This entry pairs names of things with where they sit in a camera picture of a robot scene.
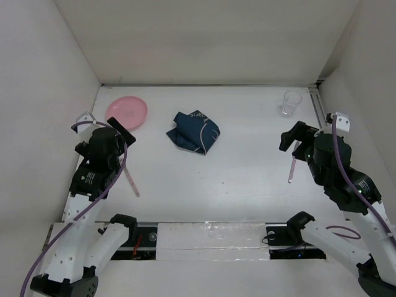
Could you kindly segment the pink plastic plate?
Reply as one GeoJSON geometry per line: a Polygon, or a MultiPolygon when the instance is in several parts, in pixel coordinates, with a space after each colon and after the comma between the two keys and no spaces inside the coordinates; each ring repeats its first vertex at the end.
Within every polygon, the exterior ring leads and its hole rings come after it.
{"type": "Polygon", "coordinates": [[[121,97],[112,102],[106,113],[106,119],[114,117],[127,130],[138,128],[146,120],[148,107],[146,102],[135,96],[121,97]]]}

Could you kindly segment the pink plastic utensil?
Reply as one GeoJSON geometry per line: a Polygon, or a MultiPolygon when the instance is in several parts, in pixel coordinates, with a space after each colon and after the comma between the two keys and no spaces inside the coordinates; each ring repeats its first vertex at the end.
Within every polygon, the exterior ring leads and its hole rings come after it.
{"type": "Polygon", "coordinates": [[[295,165],[296,165],[296,158],[295,158],[295,156],[293,154],[296,151],[296,149],[299,147],[299,145],[300,145],[300,142],[296,141],[294,149],[293,149],[293,153],[291,154],[292,155],[292,162],[291,162],[290,172],[289,172],[289,175],[288,175],[288,183],[289,184],[292,183],[294,172],[295,172],[295,165]]]}
{"type": "Polygon", "coordinates": [[[135,182],[134,182],[134,180],[133,180],[133,178],[132,178],[132,176],[131,176],[131,174],[130,174],[130,172],[129,172],[129,170],[128,170],[128,168],[126,166],[124,167],[124,173],[126,175],[126,178],[127,178],[128,182],[129,182],[129,184],[130,184],[135,196],[136,197],[140,197],[140,192],[139,192],[139,190],[138,190],[138,188],[137,188],[137,186],[136,186],[136,184],[135,184],[135,182]]]}

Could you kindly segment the navy blue cloth placemat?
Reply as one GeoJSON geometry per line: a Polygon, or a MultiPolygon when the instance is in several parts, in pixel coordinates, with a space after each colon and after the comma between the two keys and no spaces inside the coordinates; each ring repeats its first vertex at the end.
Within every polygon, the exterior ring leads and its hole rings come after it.
{"type": "Polygon", "coordinates": [[[189,114],[178,112],[175,127],[166,134],[179,148],[206,155],[219,138],[219,127],[204,113],[195,110],[189,114]]]}

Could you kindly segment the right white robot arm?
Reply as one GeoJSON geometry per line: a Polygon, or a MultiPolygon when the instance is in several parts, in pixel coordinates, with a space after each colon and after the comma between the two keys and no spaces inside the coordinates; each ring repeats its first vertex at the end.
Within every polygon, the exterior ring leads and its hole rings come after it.
{"type": "Polygon", "coordinates": [[[286,236],[292,249],[311,245],[343,265],[368,296],[395,296],[395,227],[372,178],[351,166],[352,148],[338,134],[347,125],[338,117],[330,124],[331,132],[325,133],[298,121],[281,134],[279,149],[286,152],[299,143],[292,156],[307,164],[314,183],[355,227],[365,247],[343,239],[296,202],[290,202],[297,214],[286,221],[286,236]]]}

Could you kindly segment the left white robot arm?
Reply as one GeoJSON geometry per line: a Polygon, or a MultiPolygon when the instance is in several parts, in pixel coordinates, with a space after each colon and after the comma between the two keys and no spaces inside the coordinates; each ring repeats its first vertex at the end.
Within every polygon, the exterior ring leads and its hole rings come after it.
{"type": "Polygon", "coordinates": [[[81,138],[75,151],[83,160],[72,177],[64,226],[35,261],[39,264],[55,245],[48,267],[37,276],[31,268],[22,287],[43,296],[95,296],[105,265],[118,248],[134,244],[138,237],[136,218],[116,214],[92,243],[97,216],[126,167],[127,149],[135,137],[114,117],[102,123],[89,112],[71,128],[81,138]]]}

